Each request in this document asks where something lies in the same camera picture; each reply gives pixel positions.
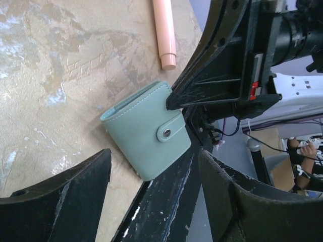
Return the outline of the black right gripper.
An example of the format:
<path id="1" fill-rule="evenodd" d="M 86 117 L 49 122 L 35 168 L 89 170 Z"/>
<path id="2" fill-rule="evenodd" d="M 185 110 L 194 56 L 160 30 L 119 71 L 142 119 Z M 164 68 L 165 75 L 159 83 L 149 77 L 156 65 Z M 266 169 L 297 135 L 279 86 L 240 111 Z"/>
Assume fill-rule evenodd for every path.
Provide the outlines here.
<path id="1" fill-rule="evenodd" d="M 237 118 L 254 118 L 280 102 L 271 67 L 306 56 L 306 70 L 322 73 L 322 1 L 211 1 L 199 44 L 173 85 L 166 107 L 176 110 L 238 100 L 243 85 L 243 63 L 233 54 L 248 47 L 243 95 L 234 104 Z M 239 25 L 248 26 L 237 37 Z"/>

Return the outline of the teal leather card holder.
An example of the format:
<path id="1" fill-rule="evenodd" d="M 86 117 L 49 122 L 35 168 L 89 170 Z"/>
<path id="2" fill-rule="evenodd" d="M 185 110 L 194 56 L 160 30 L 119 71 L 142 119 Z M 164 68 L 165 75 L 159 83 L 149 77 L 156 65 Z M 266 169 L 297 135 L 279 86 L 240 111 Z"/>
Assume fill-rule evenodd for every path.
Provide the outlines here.
<path id="1" fill-rule="evenodd" d="M 179 109 L 168 110 L 172 90 L 156 81 L 104 112 L 100 120 L 143 181 L 158 177 L 191 146 Z"/>

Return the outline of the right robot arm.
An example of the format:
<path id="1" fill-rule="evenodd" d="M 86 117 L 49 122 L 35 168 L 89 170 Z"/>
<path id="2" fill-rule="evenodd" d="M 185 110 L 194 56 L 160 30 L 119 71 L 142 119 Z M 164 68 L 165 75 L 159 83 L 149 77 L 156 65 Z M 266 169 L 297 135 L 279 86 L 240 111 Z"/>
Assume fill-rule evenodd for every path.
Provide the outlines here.
<path id="1" fill-rule="evenodd" d="M 254 118 L 271 107 L 322 104 L 322 1 L 211 1 L 197 49 L 167 98 L 189 121 Z"/>

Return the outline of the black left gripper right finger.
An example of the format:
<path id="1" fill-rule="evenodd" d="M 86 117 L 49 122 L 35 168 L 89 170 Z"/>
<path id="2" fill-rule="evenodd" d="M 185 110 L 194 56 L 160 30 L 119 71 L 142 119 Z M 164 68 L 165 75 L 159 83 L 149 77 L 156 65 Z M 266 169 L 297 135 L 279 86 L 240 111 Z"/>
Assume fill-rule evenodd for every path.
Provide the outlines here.
<path id="1" fill-rule="evenodd" d="M 198 156 L 213 241 L 322 241 L 322 198 L 284 192 Z"/>

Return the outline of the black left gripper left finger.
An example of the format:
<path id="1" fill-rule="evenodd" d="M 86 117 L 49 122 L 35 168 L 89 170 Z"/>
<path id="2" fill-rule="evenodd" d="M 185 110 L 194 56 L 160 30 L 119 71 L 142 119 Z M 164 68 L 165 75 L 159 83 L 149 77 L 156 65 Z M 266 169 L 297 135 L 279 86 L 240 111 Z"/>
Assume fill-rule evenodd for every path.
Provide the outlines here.
<path id="1" fill-rule="evenodd" d="M 111 150 L 1 198 L 1 241 L 95 241 Z"/>

